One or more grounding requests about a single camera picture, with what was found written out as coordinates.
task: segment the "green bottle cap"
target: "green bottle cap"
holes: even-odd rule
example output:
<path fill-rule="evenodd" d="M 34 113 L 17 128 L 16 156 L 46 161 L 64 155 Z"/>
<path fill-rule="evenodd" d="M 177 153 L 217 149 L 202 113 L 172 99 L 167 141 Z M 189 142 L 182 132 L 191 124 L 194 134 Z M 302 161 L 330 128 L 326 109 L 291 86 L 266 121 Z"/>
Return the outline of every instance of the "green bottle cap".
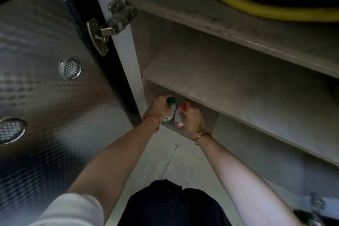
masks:
<path fill-rule="evenodd" d="M 172 97 L 172 96 L 169 97 L 166 101 L 167 101 L 167 104 L 169 104 L 170 106 L 173 105 L 173 104 L 175 103 L 175 99 L 174 99 L 174 97 Z"/>

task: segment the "white sleeve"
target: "white sleeve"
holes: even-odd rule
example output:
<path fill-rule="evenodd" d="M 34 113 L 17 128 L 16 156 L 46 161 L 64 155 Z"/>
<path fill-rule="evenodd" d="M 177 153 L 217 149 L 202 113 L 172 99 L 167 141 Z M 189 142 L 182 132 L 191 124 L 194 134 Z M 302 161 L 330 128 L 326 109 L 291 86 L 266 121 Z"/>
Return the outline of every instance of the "white sleeve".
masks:
<path fill-rule="evenodd" d="M 104 226 L 104 211 L 95 197 L 67 193 L 55 199 L 29 226 Z"/>

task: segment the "forearm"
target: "forearm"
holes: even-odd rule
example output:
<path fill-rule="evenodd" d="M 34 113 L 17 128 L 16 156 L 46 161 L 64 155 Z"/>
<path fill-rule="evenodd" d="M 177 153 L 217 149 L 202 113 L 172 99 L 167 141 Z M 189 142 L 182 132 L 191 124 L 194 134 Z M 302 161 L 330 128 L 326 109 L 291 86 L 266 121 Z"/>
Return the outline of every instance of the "forearm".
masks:
<path fill-rule="evenodd" d="M 198 139 L 244 225 L 301 225 L 282 199 L 246 164 L 210 136 Z"/>
<path fill-rule="evenodd" d="M 157 126 L 158 119 L 149 117 L 110 144 L 80 173 L 69 192 L 97 198 L 107 221 Z"/>

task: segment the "hand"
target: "hand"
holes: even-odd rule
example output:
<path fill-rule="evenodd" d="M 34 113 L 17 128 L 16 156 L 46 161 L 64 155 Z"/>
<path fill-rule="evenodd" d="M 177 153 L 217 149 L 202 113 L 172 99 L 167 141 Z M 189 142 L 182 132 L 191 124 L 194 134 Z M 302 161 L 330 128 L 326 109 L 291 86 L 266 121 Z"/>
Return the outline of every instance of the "hand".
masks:
<path fill-rule="evenodd" d="M 167 99 L 173 95 L 161 95 L 153 100 L 152 107 L 148 114 L 154 114 L 159 117 L 162 122 L 171 113 L 171 107 L 167 104 Z"/>
<path fill-rule="evenodd" d="M 197 131 L 199 130 L 199 125 L 201 124 L 202 130 L 205 128 L 204 119 L 200 113 L 199 108 L 195 107 L 191 102 L 186 103 L 186 116 L 184 113 L 180 113 L 181 121 L 184 124 L 186 130 L 191 134 L 192 138 L 197 137 Z"/>

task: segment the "yellow tube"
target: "yellow tube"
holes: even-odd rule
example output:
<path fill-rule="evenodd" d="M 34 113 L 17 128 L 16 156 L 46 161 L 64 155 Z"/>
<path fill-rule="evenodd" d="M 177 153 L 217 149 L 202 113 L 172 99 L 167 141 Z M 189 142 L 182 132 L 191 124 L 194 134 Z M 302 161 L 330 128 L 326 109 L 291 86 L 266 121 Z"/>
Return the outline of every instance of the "yellow tube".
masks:
<path fill-rule="evenodd" d="M 221 0 L 229 6 L 259 17 L 299 22 L 339 22 L 339 8 L 288 8 L 250 0 Z"/>

